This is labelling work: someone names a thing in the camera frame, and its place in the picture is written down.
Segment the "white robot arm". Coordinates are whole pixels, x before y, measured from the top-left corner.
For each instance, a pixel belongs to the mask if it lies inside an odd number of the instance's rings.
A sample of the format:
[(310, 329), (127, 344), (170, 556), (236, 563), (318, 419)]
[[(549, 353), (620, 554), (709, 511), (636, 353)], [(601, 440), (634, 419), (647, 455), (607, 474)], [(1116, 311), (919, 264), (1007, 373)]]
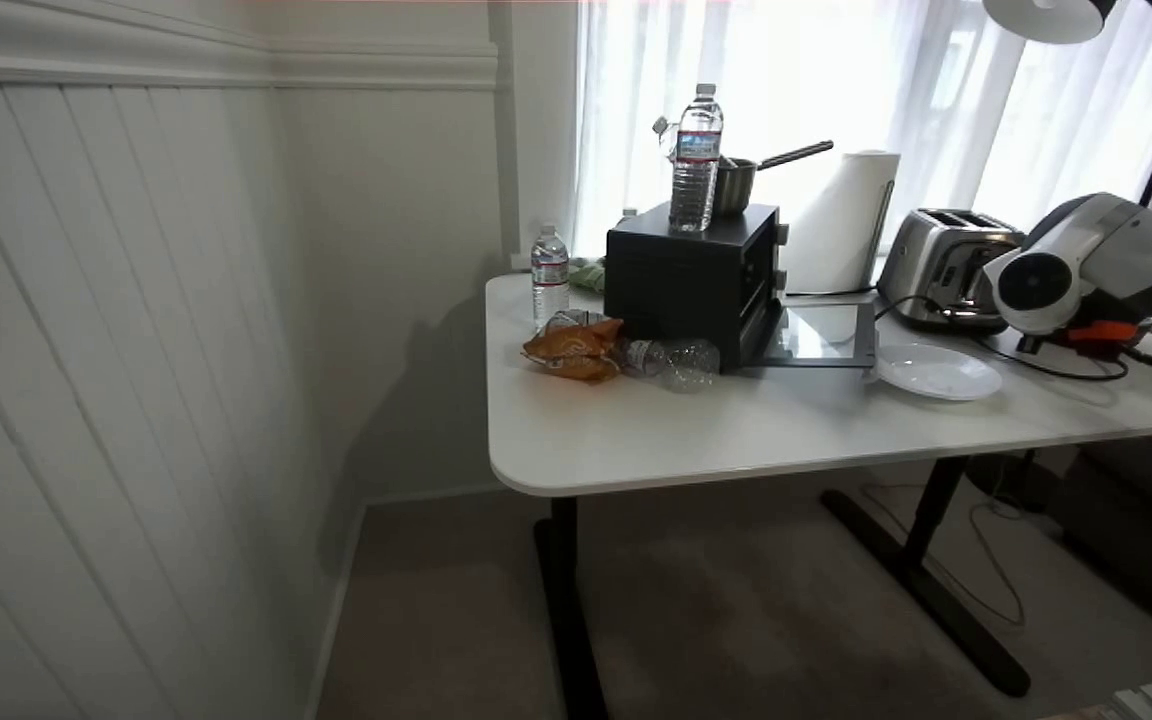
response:
[[(1104, 32), (1116, 0), (983, 0), (983, 12), (1041, 45)], [(1057, 338), (1082, 311), (1152, 316), (1152, 208), (1092, 194), (1051, 208), (1022, 250), (983, 264), (991, 305), (1026, 338)]]

